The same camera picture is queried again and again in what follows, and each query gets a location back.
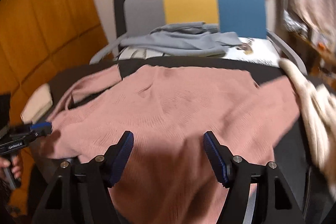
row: blue gripper pad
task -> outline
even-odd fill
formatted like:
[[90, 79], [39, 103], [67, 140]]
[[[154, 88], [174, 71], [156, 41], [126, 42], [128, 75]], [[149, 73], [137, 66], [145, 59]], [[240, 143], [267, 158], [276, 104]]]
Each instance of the blue gripper pad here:
[[125, 169], [126, 163], [131, 155], [134, 145], [133, 133], [130, 131], [125, 131], [125, 133], [119, 140], [117, 146], [119, 145], [120, 150], [113, 161], [111, 176], [109, 177], [109, 183], [111, 187], [120, 180], [121, 175]]
[[218, 182], [225, 186], [228, 182], [226, 164], [217, 151], [217, 148], [211, 140], [208, 132], [203, 135], [203, 145]]

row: folded gray clothing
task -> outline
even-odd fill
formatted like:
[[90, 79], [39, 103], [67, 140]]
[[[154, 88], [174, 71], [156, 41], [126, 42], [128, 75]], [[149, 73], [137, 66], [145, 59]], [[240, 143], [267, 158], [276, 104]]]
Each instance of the folded gray clothing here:
[[148, 35], [128, 37], [120, 43], [123, 47], [141, 47], [182, 56], [222, 54], [241, 44], [235, 32], [219, 33], [217, 24], [203, 22], [168, 24]]

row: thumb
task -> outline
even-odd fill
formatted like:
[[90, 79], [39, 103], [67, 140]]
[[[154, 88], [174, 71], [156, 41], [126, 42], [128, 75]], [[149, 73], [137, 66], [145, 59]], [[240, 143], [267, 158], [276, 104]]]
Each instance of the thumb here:
[[0, 168], [9, 167], [10, 165], [11, 163], [9, 162], [9, 160], [0, 157]]

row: pink sweater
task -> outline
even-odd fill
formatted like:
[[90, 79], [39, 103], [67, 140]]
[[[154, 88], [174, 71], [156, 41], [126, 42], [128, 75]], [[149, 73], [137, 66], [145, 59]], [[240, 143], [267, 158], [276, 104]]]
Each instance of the pink sweater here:
[[[106, 90], [84, 106], [71, 100]], [[134, 149], [110, 190], [119, 212], [135, 224], [216, 223], [227, 190], [203, 149], [212, 130], [234, 155], [265, 165], [299, 109], [287, 77], [260, 87], [247, 71], [142, 66], [121, 80], [118, 67], [82, 78], [62, 97], [42, 145], [51, 158], [87, 162], [134, 133]]]

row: metal bolt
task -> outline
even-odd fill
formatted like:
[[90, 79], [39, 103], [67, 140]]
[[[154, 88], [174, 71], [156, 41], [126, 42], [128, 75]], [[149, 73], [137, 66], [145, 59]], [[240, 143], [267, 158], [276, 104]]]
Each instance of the metal bolt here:
[[234, 156], [233, 160], [237, 163], [240, 163], [240, 162], [242, 162], [243, 159], [241, 158], [241, 156]]
[[275, 162], [273, 162], [273, 161], [270, 161], [270, 162], [268, 163], [268, 166], [271, 167], [272, 169], [277, 168], [277, 164], [276, 164]]
[[61, 167], [62, 168], [67, 168], [69, 166], [69, 162], [68, 161], [64, 161], [61, 163]]
[[105, 158], [104, 158], [103, 155], [99, 155], [99, 156], [95, 157], [94, 160], [95, 160], [96, 162], [102, 162], [104, 159], [105, 159]]

